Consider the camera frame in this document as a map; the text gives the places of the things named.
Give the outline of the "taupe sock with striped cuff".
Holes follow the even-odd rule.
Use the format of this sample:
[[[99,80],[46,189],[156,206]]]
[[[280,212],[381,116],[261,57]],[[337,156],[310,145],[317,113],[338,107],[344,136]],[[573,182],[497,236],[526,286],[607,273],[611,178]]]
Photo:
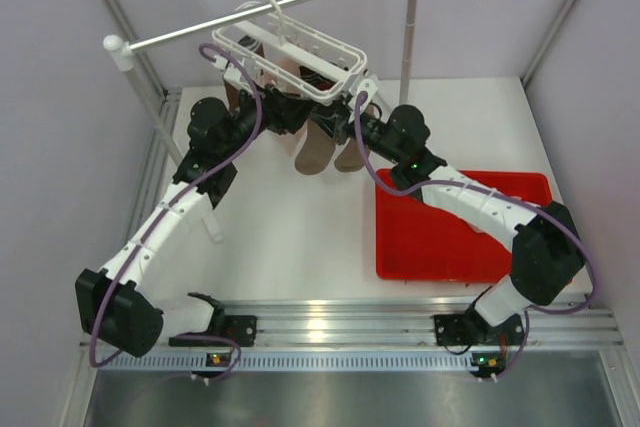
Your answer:
[[[333,139],[315,122],[306,123],[306,136],[294,160],[302,175],[317,175],[328,166],[335,151]]]

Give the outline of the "white plastic clip hanger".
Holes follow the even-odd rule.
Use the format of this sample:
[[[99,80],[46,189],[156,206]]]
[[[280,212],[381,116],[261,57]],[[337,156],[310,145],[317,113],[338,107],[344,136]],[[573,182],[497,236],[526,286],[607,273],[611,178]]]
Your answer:
[[[368,75],[364,51],[285,15],[281,2],[265,1],[269,12],[213,30],[214,44],[243,63],[257,83],[264,68],[306,93],[307,99],[329,105],[343,96],[348,103],[348,86],[357,76]],[[334,87],[316,90],[274,65],[280,57],[288,57],[333,80]]]

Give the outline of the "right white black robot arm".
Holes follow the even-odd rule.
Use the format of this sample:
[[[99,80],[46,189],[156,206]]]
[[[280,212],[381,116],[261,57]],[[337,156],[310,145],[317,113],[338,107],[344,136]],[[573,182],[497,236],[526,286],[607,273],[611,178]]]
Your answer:
[[[356,141],[361,158],[375,153],[392,162],[392,182],[378,183],[389,194],[452,214],[511,255],[509,273],[461,315],[463,342],[488,344],[527,308],[546,309],[586,264],[568,209],[557,202],[540,207],[474,181],[428,149],[430,130],[416,107],[400,105],[383,120],[367,113],[366,101],[360,95],[354,106],[315,107],[310,117],[330,136]]]

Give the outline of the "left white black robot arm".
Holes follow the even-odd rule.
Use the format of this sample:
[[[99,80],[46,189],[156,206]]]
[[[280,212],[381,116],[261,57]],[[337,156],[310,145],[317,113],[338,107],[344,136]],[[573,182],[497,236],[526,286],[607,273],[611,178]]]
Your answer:
[[[225,344],[223,303],[202,289],[206,247],[220,242],[215,210],[233,184],[235,160],[263,132],[293,134],[316,110],[315,102],[273,86],[241,90],[228,108],[205,97],[191,108],[189,149],[150,217],[99,270],[84,270],[75,292],[90,362],[116,354],[146,355],[157,343]]]

